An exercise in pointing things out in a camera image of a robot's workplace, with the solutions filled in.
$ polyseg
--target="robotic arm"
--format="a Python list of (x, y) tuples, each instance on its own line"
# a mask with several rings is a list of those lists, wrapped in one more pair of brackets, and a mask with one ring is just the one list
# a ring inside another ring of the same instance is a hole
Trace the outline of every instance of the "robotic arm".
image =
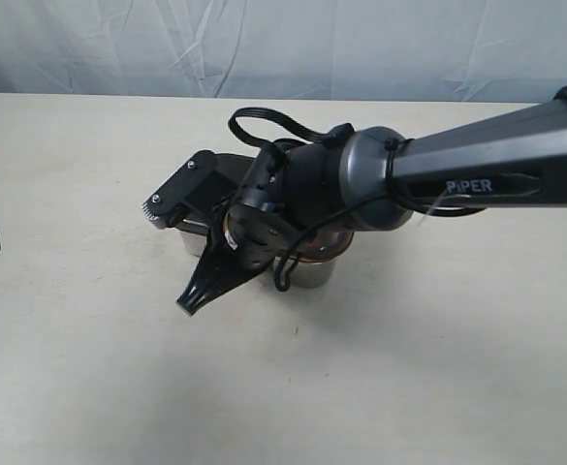
[[(255, 138), (241, 117), (301, 140)], [(273, 264), (287, 291), (298, 264), (332, 260), (354, 232), (394, 230), (415, 211), (567, 207), (567, 87), (545, 104), (421, 139), (350, 124), (316, 133), (267, 108), (241, 108), (229, 126), (257, 158), (200, 151), (143, 204), (159, 229), (206, 235), (177, 300), (189, 315)]]

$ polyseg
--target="white backdrop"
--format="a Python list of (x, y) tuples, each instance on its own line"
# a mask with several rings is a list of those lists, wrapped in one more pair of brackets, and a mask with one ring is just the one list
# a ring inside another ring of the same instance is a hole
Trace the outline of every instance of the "white backdrop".
[(0, 0), (0, 91), (539, 102), (567, 0)]

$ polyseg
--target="white table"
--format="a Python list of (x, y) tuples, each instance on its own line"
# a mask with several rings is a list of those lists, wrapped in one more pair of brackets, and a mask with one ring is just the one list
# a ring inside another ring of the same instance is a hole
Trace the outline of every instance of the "white table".
[[(567, 210), (416, 217), (323, 289), (175, 306), (196, 259), (140, 205), (254, 154), (249, 104), (0, 95), (0, 464), (567, 463)], [(259, 105), (409, 137), (523, 107)]]

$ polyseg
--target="white tabletop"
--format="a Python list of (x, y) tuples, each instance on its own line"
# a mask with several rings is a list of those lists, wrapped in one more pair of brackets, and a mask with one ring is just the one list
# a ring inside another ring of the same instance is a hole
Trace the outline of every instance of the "white tabletop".
[[(567, 210), (415, 217), (323, 289), (175, 306), (196, 259), (141, 203), (253, 154), (249, 104), (0, 95), (0, 464), (567, 463)], [(408, 137), (522, 107), (259, 105)]]

